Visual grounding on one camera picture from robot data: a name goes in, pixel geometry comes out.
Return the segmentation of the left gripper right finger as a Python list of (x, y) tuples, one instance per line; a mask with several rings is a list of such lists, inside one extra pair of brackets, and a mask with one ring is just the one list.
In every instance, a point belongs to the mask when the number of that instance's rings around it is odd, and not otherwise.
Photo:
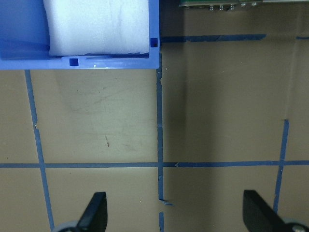
[(243, 222), (249, 232), (288, 232), (289, 227), (255, 190), (244, 190)]

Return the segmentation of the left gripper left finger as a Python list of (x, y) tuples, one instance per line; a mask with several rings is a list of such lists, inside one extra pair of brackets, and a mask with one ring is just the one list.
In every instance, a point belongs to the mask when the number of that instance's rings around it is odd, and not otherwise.
[(106, 192), (96, 192), (92, 196), (76, 229), (78, 232), (104, 232), (108, 224)]

